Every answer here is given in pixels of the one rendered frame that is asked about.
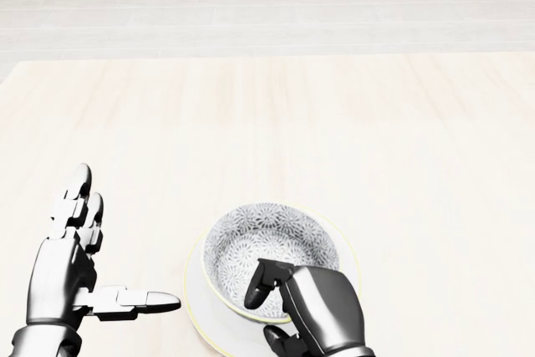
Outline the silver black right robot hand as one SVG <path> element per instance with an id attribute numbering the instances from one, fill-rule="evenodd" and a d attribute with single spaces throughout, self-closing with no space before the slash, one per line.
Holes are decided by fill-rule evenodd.
<path id="1" fill-rule="evenodd" d="M 366 346 L 363 310 L 343 273 L 260 258 L 245 308 L 258 309 L 275 288 L 282 296 L 283 312 L 298 331 L 289 335 L 275 325 L 264 327 L 264 337 L 278 357 L 324 357 L 337 349 Z"/>

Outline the white plate with yellow rim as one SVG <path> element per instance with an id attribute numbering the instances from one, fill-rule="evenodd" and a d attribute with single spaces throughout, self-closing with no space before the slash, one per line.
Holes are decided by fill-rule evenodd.
<path id="1" fill-rule="evenodd" d="M 339 228 L 310 208 L 299 204 L 279 204 L 300 209 L 324 224 L 339 253 L 338 270 L 347 276 L 355 289 L 360 289 L 361 274 L 357 256 L 349 239 Z M 229 309 L 214 294 L 206 280 L 201 254 L 206 234 L 212 225 L 196 240 L 185 267 L 183 286 L 191 321 L 200 336 L 224 357 L 275 357 L 262 333 L 267 324 L 246 319 Z M 288 332 L 293 331 L 291 321 L 274 325 Z"/>

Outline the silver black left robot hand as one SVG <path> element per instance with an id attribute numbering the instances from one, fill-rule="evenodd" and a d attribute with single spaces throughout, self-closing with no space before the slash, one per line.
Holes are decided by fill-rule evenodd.
<path id="1" fill-rule="evenodd" d="M 77 329 L 86 316 L 126 321 L 181 307 L 180 299 L 169 293 L 95 287 L 93 256 L 104 238 L 104 201 L 91 185 L 92 171 L 82 163 L 54 203 L 51 229 L 38 250 L 28 286 L 28 324 L 66 324 Z"/>

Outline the patterned grey white bowl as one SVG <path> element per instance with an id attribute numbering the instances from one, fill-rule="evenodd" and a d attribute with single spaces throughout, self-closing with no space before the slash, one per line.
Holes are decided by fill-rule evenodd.
<path id="1" fill-rule="evenodd" d="M 206 280 L 229 309 L 265 324 L 286 324 L 291 319 L 283 312 L 278 291 L 270 293 L 259 309 L 244 307 L 259 258 L 293 265 L 340 267 L 338 250 L 324 224 L 300 209 L 259 202 L 239 206 L 220 217 L 208 230 L 202 247 Z"/>

